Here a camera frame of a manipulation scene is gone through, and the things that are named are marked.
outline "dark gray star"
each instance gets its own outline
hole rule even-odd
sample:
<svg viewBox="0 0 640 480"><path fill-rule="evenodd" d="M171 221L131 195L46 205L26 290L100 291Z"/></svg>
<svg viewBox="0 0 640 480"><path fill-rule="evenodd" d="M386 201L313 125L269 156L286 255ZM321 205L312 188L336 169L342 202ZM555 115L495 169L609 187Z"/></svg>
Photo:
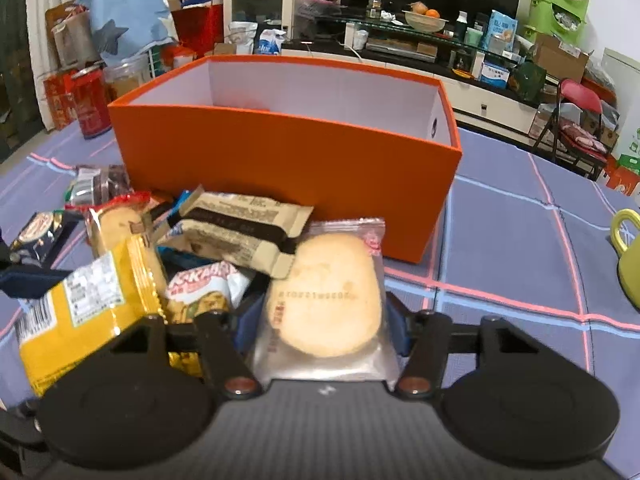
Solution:
<svg viewBox="0 0 640 480"><path fill-rule="evenodd" d="M129 27L116 27L116 22L109 20L102 28L94 32L94 45L98 52L108 52L112 56L118 53L118 38L129 30Z"/></svg>

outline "plaid tablecloth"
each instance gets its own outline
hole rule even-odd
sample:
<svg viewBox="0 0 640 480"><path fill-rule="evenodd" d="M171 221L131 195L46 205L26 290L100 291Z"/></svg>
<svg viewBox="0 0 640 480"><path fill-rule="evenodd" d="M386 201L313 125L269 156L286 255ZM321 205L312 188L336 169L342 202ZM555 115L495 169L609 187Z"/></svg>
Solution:
<svg viewBox="0 0 640 480"><path fill-rule="evenodd" d="M464 155L432 242L418 265L387 260L386 287L410 309L432 308L456 322L503 316L596 375L622 409L606 460L640 477L640 313L620 289L608 239L613 214L635 204L498 140L465 130L460 137ZM4 238L12 240L34 211L60 207L74 165L119 160L113 134L85 141L73 124L52 136L0 178ZM631 241L636 232L626 228ZM57 265L90 260L78 228ZM31 394L12 329L19 313L16 301L0 297L6 405ZM473 367L472 356L453 356L445 383Z"/></svg>

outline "blue shark plush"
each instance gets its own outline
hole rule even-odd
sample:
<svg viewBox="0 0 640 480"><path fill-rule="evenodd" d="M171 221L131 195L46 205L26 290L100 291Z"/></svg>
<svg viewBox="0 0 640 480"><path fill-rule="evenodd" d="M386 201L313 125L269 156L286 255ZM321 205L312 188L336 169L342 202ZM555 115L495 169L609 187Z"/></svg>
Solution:
<svg viewBox="0 0 640 480"><path fill-rule="evenodd" d="M167 0L76 0L91 12L94 45L108 66L178 41Z"/></svg>

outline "yellow mug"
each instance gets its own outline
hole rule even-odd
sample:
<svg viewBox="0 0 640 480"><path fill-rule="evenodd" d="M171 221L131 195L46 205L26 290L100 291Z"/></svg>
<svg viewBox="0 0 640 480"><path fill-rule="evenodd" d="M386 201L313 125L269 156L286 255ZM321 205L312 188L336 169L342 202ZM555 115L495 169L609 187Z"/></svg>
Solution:
<svg viewBox="0 0 640 480"><path fill-rule="evenodd" d="M636 308L640 308L640 240L636 238L628 246L620 236L622 222L629 220L640 230L640 214L632 209L622 209L616 213L611 221L611 243L616 249L620 260L618 262L618 278L629 301Z"/></svg>

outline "copper screw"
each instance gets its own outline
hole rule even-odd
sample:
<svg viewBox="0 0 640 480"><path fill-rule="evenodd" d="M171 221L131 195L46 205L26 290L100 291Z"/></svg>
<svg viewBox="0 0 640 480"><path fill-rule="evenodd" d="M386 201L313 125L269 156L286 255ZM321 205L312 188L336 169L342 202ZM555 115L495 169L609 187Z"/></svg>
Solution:
<svg viewBox="0 0 640 480"><path fill-rule="evenodd" d="M398 388L406 394L420 395L431 391L431 383L424 377L403 377Z"/></svg>
<svg viewBox="0 0 640 480"><path fill-rule="evenodd" d="M249 377L232 377L225 381L225 390L230 394L247 395L255 391L258 384Z"/></svg>

